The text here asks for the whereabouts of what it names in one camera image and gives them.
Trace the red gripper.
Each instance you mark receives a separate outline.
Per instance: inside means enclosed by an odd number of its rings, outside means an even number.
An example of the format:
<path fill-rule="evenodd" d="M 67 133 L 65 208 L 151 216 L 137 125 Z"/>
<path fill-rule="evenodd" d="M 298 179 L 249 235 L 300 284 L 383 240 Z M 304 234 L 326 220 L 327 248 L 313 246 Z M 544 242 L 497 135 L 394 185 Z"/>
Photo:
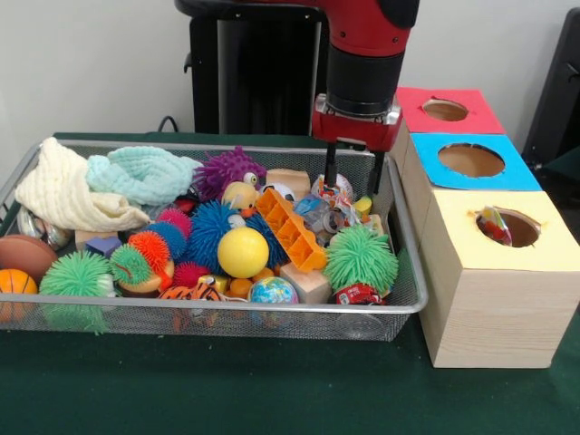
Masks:
<path fill-rule="evenodd" d="M 326 147 L 324 184 L 336 184 L 336 142 L 364 145 L 373 151 L 374 161 L 369 173 L 367 194 L 379 192 L 385 152 L 392 149 L 402 122 L 400 111 L 390 111 L 379 118 L 352 118 L 336 113 L 315 111 L 312 118 L 313 136 L 328 142 Z"/>

